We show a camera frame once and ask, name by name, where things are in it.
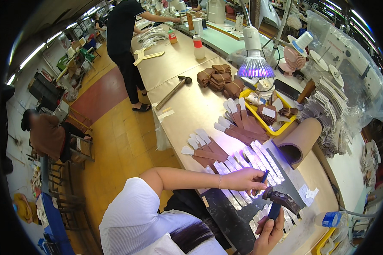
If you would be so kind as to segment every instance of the dark hair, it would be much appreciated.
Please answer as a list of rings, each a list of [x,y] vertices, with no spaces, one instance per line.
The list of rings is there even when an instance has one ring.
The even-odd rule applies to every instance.
[[[23,113],[23,118],[21,119],[21,129],[23,131],[30,131],[30,115],[31,114],[37,114],[36,110],[27,109]]]
[[[185,254],[188,254],[202,242],[214,237],[208,225],[210,225],[208,221],[196,222],[174,230],[170,233],[170,237]]]

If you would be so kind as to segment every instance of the ceiling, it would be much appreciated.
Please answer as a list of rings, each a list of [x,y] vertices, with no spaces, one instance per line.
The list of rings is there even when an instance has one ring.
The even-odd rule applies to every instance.
[[[9,74],[41,43],[75,22],[82,14],[102,0],[44,0],[29,18],[20,34]]]

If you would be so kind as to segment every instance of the pink fan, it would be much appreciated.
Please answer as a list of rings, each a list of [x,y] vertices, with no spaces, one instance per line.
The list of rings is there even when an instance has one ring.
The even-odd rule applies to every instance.
[[[284,76],[292,76],[292,73],[295,72],[295,70],[301,69],[306,63],[305,57],[288,46],[285,46],[284,48],[284,59],[286,63],[281,63],[279,65],[284,72]]]

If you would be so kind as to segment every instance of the smartphone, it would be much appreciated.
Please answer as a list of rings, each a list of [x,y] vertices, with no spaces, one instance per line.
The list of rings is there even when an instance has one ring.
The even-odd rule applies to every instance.
[[[297,100],[299,95],[301,94],[301,92],[292,88],[290,85],[286,84],[285,82],[280,81],[279,79],[276,79],[274,84],[275,84],[275,89],[278,92],[281,92],[282,94],[286,95],[292,100]]]

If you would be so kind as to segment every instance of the woman's hand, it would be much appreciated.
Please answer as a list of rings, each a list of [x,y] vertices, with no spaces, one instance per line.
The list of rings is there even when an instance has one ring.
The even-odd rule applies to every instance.
[[[248,194],[252,193],[254,196],[256,190],[265,190],[267,188],[267,182],[261,182],[262,176],[264,176],[263,171],[246,167],[221,176],[220,188],[247,191]]]
[[[258,228],[255,231],[260,235],[254,243],[254,249],[250,255],[267,255],[276,246],[284,235],[284,210],[279,210],[276,222],[273,219],[268,219],[268,216],[263,217],[258,222]]]

